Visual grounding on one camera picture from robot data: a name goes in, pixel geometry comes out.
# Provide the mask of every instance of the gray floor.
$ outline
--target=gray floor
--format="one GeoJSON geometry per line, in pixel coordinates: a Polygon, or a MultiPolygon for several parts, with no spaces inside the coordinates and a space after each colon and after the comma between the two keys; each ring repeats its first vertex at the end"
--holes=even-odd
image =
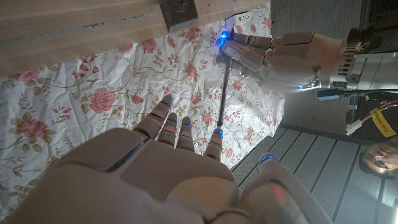
{"type": "MultiPolygon", "coordinates": [[[[359,26],[362,0],[275,0],[271,1],[272,36],[286,32],[314,31],[345,38],[359,26]]],[[[282,123],[345,134],[349,99],[318,101],[316,92],[286,95],[282,123]]]]}
{"type": "Polygon", "coordinates": [[[232,169],[239,192],[259,174],[261,154],[270,152],[312,193],[335,224],[390,224],[398,180],[381,180],[359,168],[367,146],[278,128],[232,169]]]}

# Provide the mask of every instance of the glasses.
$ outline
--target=glasses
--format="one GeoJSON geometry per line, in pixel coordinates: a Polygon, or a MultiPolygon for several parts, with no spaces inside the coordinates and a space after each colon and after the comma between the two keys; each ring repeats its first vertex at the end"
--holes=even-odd
{"type": "Polygon", "coordinates": [[[364,151],[362,151],[363,155],[365,158],[367,159],[373,159],[374,163],[376,166],[380,167],[380,168],[384,168],[384,169],[389,169],[389,170],[393,170],[391,168],[388,168],[388,165],[390,165],[390,162],[387,161],[387,159],[385,159],[384,157],[378,157],[377,159],[374,158],[374,156],[370,156],[369,154],[366,154],[365,152],[368,149],[365,149],[364,151]]]}

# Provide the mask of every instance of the hair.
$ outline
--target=hair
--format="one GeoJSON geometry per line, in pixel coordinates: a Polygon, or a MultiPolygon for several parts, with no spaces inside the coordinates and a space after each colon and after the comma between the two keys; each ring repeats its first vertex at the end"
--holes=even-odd
{"type": "Polygon", "coordinates": [[[364,156],[365,152],[359,153],[358,156],[358,162],[359,162],[359,168],[366,174],[372,174],[373,176],[384,178],[384,179],[396,179],[398,178],[398,170],[391,170],[389,172],[386,172],[385,174],[380,174],[378,172],[374,172],[371,170],[368,165],[365,164],[365,162],[362,160],[362,157],[364,156]]]}

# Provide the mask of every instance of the wooden shelf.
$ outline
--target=wooden shelf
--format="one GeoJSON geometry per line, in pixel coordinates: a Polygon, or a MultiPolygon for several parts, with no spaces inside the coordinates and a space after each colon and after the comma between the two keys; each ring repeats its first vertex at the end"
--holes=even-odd
{"type": "MultiPolygon", "coordinates": [[[[264,0],[195,0],[195,26],[249,11],[264,0]]],[[[3,1],[0,76],[167,35],[156,0],[3,1]]]]}

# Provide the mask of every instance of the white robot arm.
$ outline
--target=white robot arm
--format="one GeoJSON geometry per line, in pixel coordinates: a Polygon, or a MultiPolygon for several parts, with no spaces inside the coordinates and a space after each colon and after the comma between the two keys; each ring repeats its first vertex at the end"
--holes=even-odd
{"type": "Polygon", "coordinates": [[[343,47],[343,39],[294,32],[271,39],[235,34],[219,40],[217,62],[234,59],[231,72],[259,87],[295,93],[331,86],[349,90],[397,89],[398,53],[369,53],[369,43],[343,47]]]}
{"type": "Polygon", "coordinates": [[[193,151],[190,119],[184,118],[174,148],[171,104],[167,95],[132,131],[112,129],[69,152],[11,223],[331,223],[272,155],[260,158],[260,174],[239,196],[232,173],[220,163],[219,129],[201,156],[193,151]]]}

